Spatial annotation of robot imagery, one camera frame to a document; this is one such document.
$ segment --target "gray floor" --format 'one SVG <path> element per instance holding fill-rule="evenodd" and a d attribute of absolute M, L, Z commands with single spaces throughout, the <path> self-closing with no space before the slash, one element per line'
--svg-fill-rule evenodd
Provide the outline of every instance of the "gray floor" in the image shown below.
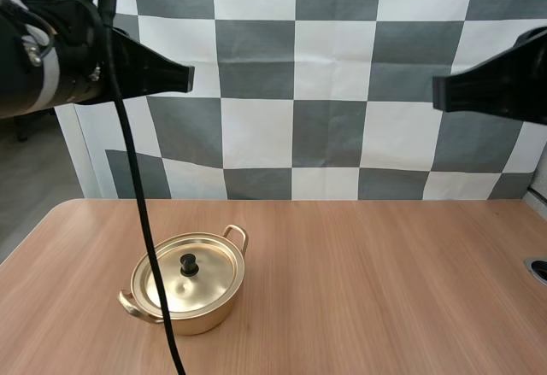
<path fill-rule="evenodd" d="M 54 116 L 15 138 L 12 120 L 0 120 L 0 262 L 57 204 L 82 197 L 67 145 Z"/>

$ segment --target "black knob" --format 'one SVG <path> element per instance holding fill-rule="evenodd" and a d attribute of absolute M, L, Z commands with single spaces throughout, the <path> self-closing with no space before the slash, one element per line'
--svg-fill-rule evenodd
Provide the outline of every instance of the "black knob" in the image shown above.
<path fill-rule="evenodd" d="M 196 264 L 196 256 L 194 254 L 184 254 L 180 257 L 180 273 L 185 277 L 196 275 L 199 271 L 199 266 Z"/>

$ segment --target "robotic arm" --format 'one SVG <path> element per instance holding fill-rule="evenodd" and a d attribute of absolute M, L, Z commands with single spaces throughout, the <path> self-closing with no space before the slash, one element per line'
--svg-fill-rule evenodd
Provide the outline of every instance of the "robotic arm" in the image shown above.
<path fill-rule="evenodd" d="M 105 75 L 105 30 L 122 97 L 191 91 L 194 67 L 171 62 L 113 28 L 111 4 L 0 0 L 0 117 L 114 100 Z"/>

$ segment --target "checkered backdrop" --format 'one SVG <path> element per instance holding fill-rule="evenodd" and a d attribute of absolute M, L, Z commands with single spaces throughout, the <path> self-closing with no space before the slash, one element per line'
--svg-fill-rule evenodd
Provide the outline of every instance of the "checkered backdrop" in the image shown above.
<path fill-rule="evenodd" d="M 115 23 L 196 67 L 126 101 L 148 197 L 521 197 L 544 127 L 432 109 L 432 80 L 547 25 L 547 0 L 119 0 Z M 112 103 L 77 107 L 105 197 L 133 197 Z"/>

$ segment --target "black cable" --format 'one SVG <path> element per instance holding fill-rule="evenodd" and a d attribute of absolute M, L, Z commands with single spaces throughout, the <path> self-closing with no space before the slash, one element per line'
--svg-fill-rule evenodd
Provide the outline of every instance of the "black cable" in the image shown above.
<path fill-rule="evenodd" d="M 36 15 L 31 10 L 22 8 L 18 3 L 11 0 L 0 0 L 0 11 L 5 11 L 8 15 L 18 18 L 19 23 L 34 26 L 48 35 L 47 45 L 37 55 L 43 61 L 55 44 L 55 30 L 53 27 L 41 16 Z M 42 46 L 36 38 L 34 39 L 38 46 Z"/>
<path fill-rule="evenodd" d="M 530 191 L 530 194 L 532 194 L 534 197 L 536 197 L 541 203 L 543 203 L 544 206 L 547 206 L 547 198 L 541 193 L 539 193 L 536 189 L 531 187 L 530 185 L 527 188 L 528 191 Z"/>
<path fill-rule="evenodd" d="M 186 375 L 185 368 L 180 360 L 179 351 L 177 350 L 177 344 L 174 339 L 173 326 L 171 324 L 171 317 L 169 315 L 168 300 L 165 295 L 165 287 L 163 286 L 162 274 L 157 262 L 156 251 L 154 249 L 154 242 L 152 241 L 152 232 L 150 231 L 150 222 L 148 219 L 148 212 L 146 211 L 146 201 L 144 199 L 144 190 L 140 178 L 140 171 L 138 170 L 137 151 L 135 150 L 135 143 L 131 134 L 131 127 L 129 125 L 129 119 L 127 118 L 126 107 L 123 104 L 120 85 L 116 78 L 114 51 L 112 47 L 112 28 L 106 26 L 105 28 L 105 42 L 106 42 L 106 70 L 109 76 L 110 89 L 114 98 L 114 104 L 116 106 L 116 112 L 120 118 L 121 132 L 123 134 L 124 141 L 127 148 L 127 159 L 129 160 L 129 169 L 131 170 L 131 178 L 133 182 L 133 188 L 135 189 L 135 198 L 137 199 L 138 215 L 140 217 L 140 224 L 143 229 L 144 244 L 146 246 L 146 253 L 150 261 L 150 269 L 154 276 L 154 282 L 156 283 L 157 294 L 160 299 L 160 307 L 162 309 L 163 326 L 165 327 L 165 334 L 168 339 L 169 351 L 173 358 L 175 368 L 179 375 Z"/>

